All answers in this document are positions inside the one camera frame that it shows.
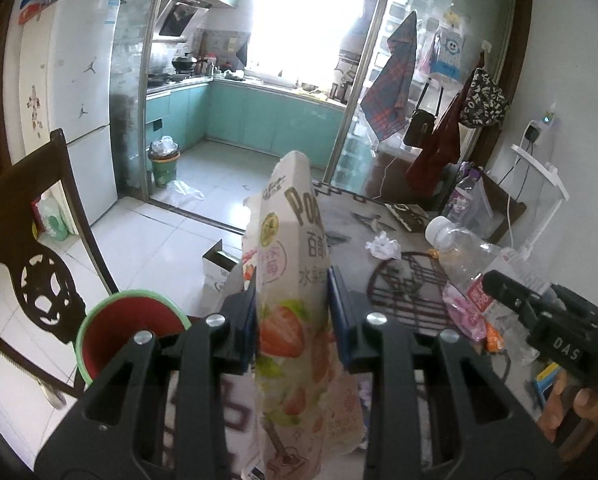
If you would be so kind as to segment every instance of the black and white patterned bag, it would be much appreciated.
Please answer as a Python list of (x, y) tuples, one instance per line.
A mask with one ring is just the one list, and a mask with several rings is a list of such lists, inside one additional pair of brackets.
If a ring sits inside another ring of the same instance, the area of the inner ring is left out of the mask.
[(503, 121), (507, 110), (508, 101), (502, 89), (490, 78), (486, 70), (475, 69), (459, 122), (467, 128), (491, 126)]

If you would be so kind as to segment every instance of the white bottle cap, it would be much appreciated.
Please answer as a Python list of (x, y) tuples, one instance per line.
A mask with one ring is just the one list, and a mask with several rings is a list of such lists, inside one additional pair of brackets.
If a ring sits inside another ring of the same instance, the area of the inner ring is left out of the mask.
[(438, 216), (436, 218), (433, 218), (428, 224), (428, 227), (426, 227), (426, 240), (428, 240), (428, 243), (430, 245), (439, 250), (439, 248), (436, 246), (437, 235), (442, 229), (454, 226), (455, 224), (453, 224), (445, 216)]

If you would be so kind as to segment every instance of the guitar illustration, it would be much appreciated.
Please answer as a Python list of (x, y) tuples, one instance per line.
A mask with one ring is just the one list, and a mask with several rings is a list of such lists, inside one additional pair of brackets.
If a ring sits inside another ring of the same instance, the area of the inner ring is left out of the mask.
[(268, 433), (268, 437), (275, 447), (275, 457), (268, 460), (266, 467), (272, 471), (274, 476), (272, 480), (295, 480), (301, 478), (303, 469), (307, 466), (307, 460), (299, 456), (299, 452), (294, 447), (284, 447), (279, 439), (274, 423), (267, 417), (261, 421), (263, 429)]

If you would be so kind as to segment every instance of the bright window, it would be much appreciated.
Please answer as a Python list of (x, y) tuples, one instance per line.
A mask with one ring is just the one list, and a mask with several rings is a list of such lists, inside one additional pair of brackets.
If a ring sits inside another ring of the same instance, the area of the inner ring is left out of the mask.
[(330, 88), (364, 0), (255, 0), (248, 69)]

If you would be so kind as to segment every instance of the red cloth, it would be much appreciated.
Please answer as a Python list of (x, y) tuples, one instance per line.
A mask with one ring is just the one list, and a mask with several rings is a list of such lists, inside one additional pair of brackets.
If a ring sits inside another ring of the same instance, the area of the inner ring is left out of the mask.
[[(481, 54), (476, 68), (483, 66), (484, 53)], [(473, 76), (474, 71), (445, 111), (435, 130), (424, 140), (417, 160), (406, 171), (406, 180), (417, 195), (432, 196), (445, 165), (454, 164), (459, 160), (459, 114), (464, 107)]]

